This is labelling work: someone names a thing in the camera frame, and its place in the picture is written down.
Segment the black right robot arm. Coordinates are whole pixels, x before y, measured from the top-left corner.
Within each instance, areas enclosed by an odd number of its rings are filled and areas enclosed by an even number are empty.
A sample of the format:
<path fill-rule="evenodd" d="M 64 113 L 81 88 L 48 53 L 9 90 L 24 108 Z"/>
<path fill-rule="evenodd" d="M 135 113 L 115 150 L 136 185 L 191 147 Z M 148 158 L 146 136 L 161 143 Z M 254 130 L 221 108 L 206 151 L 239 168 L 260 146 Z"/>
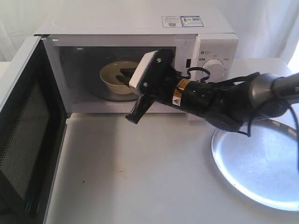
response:
<path fill-rule="evenodd" d="M 278 77 L 252 73 L 220 82 L 209 82 L 211 72 L 202 67 L 199 81 L 182 76 L 172 66 L 174 53 L 160 49 L 146 53 L 135 68 L 121 69 L 117 80 L 132 89 L 138 100 L 127 120 L 138 123 L 154 102 L 201 117 L 216 128 L 239 132 L 244 123 L 276 118 L 299 101 L 299 76 Z"/>

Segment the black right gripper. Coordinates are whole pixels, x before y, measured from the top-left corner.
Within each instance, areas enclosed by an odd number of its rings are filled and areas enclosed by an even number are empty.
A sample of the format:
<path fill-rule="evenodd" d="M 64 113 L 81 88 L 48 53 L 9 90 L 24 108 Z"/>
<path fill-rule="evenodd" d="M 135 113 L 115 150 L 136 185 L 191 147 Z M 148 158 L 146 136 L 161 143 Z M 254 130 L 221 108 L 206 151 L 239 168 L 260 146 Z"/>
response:
<path fill-rule="evenodd" d="M 142 77 L 137 92 L 134 91 L 138 95 L 138 100 L 126 116 L 128 121 L 138 123 L 154 102 L 187 112 L 186 109 L 172 103 L 176 87 L 183 79 L 181 72 L 176 71 L 172 66 L 173 58 L 174 53 L 171 49 L 158 50 Z M 120 69 L 122 75 L 116 75 L 116 78 L 124 85 L 129 85 L 135 70 L 136 68 Z"/>

